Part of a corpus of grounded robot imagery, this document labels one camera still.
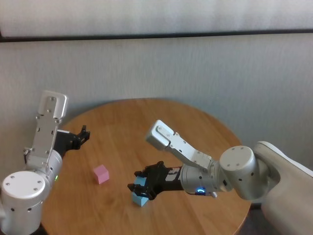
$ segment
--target white wall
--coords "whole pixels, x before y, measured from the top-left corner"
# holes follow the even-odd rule
[[[313,34],[2,43],[0,179],[23,165],[42,89],[69,96],[68,117],[117,99],[178,100],[312,169],[312,61]]]

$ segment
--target round wooden table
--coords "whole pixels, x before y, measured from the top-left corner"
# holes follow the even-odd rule
[[[173,155],[154,149],[145,135],[160,119],[196,149],[214,159],[240,145],[236,136],[210,115],[160,99],[132,99],[105,104],[74,118],[63,129],[91,131],[80,150],[69,151],[44,205],[43,226],[51,235],[232,235],[250,203],[235,191],[218,198],[168,191],[142,208],[132,202],[128,183],[134,172],[164,161],[182,165]],[[93,169],[103,164],[110,179],[98,185]]]

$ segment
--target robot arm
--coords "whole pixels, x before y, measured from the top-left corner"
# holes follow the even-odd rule
[[[184,164],[166,168],[159,162],[135,172],[147,177],[145,186],[128,185],[136,195],[153,200],[162,191],[184,190],[215,198],[216,192],[234,188],[245,200],[263,196],[262,211],[282,234],[312,233],[313,172],[286,157],[272,144],[261,141],[253,150],[235,146],[215,161],[195,150],[160,120],[148,133],[147,141],[157,149],[170,151]]]
[[[89,139],[86,126],[78,135],[58,130],[66,109],[64,94],[43,92],[33,145],[24,150],[25,170],[10,174],[1,184],[0,230],[4,234],[36,232],[43,202],[61,170],[63,156]]]

